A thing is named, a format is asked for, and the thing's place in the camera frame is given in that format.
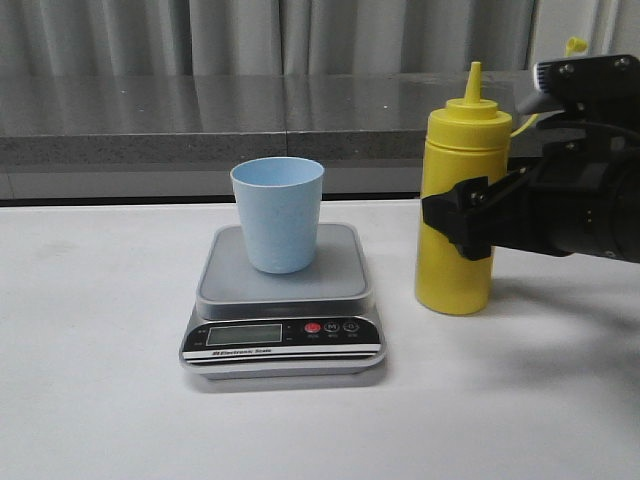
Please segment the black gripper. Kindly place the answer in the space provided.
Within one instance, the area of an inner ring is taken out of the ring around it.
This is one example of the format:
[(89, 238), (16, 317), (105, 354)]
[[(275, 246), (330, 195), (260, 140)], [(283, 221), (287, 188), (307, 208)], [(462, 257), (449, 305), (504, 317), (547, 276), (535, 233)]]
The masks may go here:
[(488, 178), (456, 183), (421, 199), (422, 221), (460, 257), (479, 261), (492, 246), (556, 257), (585, 254), (639, 261), (639, 148), (554, 152), (487, 190), (487, 240), (474, 240), (466, 215)]

